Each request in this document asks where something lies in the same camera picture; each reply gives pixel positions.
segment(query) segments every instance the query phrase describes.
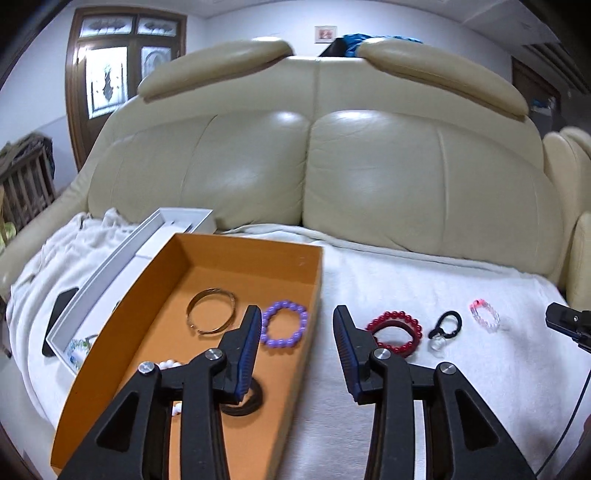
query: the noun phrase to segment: wooden door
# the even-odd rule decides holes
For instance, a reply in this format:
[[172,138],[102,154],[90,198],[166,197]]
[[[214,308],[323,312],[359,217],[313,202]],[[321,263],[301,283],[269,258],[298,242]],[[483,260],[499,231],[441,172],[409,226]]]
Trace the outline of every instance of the wooden door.
[[527,105],[532,106],[534,100],[542,103],[548,102],[550,98],[556,101],[556,111],[560,113],[561,96],[560,92],[548,81],[542,78],[524,63],[515,57],[511,57],[513,70],[513,86],[523,95]]
[[40,480],[14,448],[2,424],[0,424],[0,472],[2,472],[2,478],[6,480]]
[[144,8],[81,8],[66,63],[66,110],[78,169],[141,80],[185,50],[186,17]]

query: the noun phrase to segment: black rubber ring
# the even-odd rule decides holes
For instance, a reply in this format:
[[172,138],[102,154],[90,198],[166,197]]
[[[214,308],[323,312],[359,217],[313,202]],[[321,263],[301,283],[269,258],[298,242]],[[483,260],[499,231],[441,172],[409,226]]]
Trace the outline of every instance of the black rubber ring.
[[[446,317],[455,317],[455,319],[457,320],[457,328],[452,333],[446,333],[441,328],[441,323]],[[436,335],[441,335],[443,338],[450,339],[450,338],[454,338],[455,336],[457,336],[457,334],[460,333],[461,329],[462,329],[462,317],[460,317],[460,314],[458,312],[455,312],[454,310],[450,310],[449,312],[445,312],[443,315],[441,315],[439,317],[439,320],[435,324],[435,328],[429,332],[428,336],[429,336],[429,338],[433,338]]]
[[262,407],[263,394],[260,383],[254,377],[251,380],[250,390],[252,390],[252,395],[246,400],[244,405],[222,404],[220,405],[220,410],[231,417],[245,417],[256,412]]

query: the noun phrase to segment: purple beaded bracelet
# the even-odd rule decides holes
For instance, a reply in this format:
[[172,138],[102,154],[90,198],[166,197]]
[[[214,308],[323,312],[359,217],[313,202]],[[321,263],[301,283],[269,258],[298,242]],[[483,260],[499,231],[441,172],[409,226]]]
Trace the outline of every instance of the purple beaded bracelet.
[[[280,338],[279,340],[273,340],[269,338],[267,335],[267,327],[269,326],[269,321],[273,318],[279,310],[282,309],[290,309],[293,312],[297,312],[300,314],[300,328],[296,330],[296,332],[289,338],[283,339]],[[273,305],[267,308],[267,311],[262,314],[262,328],[261,328],[261,343],[267,345],[269,348],[291,348],[298,344],[302,335],[306,331],[306,325],[308,324],[308,312],[306,308],[302,305],[299,305],[293,301],[289,300],[282,300],[276,301]]]

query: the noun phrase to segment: white blanket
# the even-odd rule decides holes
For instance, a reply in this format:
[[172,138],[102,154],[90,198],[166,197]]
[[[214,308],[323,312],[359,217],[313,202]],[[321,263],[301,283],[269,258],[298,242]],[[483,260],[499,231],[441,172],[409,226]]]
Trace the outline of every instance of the white blanket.
[[12,353],[31,402],[54,427],[72,385],[72,375],[59,360],[41,353],[56,298],[84,285],[134,228],[115,209],[103,219],[79,213],[45,242],[11,287],[7,320]]
[[[302,242],[324,249],[316,338],[278,478],[363,477],[373,407],[358,407],[347,393],[332,333],[332,313],[338,304],[348,306],[359,327],[365,327],[385,310],[405,310],[419,319],[425,334],[443,312],[457,310],[464,327],[446,346],[445,360],[462,370],[532,467],[537,469],[541,465],[561,435],[591,368],[589,354],[546,328],[547,305],[553,301],[564,303],[547,280],[482,262],[352,244],[299,227],[246,226],[228,233]],[[84,259],[88,263],[88,254],[84,254]],[[41,275],[54,286],[47,287],[40,296],[37,289],[45,281],[29,288],[29,295],[43,299],[37,302],[42,307],[38,309],[39,315],[35,317],[35,308],[29,306],[31,300],[22,295],[13,297],[12,316],[19,316],[20,320],[17,326],[13,321],[11,330],[15,332],[13,345],[23,345],[17,355],[23,376],[30,378],[30,395],[42,412],[50,413],[55,426],[71,377],[61,371],[63,367],[56,359],[41,356],[41,344],[56,295],[81,283],[64,281],[64,275],[72,278],[64,272],[55,271],[47,277],[45,272],[38,274]],[[488,333],[474,321],[468,305],[479,298],[486,299],[501,314],[504,330]],[[408,361],[433,368],[441,359],[429,353],[423,340]],[[549,478],[566,461],[581,435],[583,420],[590,413],[591,406],[585,400],[554,462],[541,478]],[[416,444],[415,477],[422,479],[424,439],[420,433]]]

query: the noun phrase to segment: black phone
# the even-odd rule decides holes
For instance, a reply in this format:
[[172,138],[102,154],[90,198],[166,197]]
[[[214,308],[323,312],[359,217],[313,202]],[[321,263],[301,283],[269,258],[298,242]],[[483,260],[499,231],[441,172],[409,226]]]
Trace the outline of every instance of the black phone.
[[56,354],[53,352],[49,343],[47,343],[47,335],[49,335],[49,330],[51,327],[55,325],[57,319],[60,317],[61,313],[70,303],[76,292],[78,291],[78,287],[71,288],[70,290],[66,290],[61,292],[57,298],[56,302],[53,305],[53,310],[51,311],[51,316],[49,317],[49,323],[47,324],[47,331],[45,332],[45,341],[43,342],[43,348],[41,349],[41,353],[44,356],[55,356]]

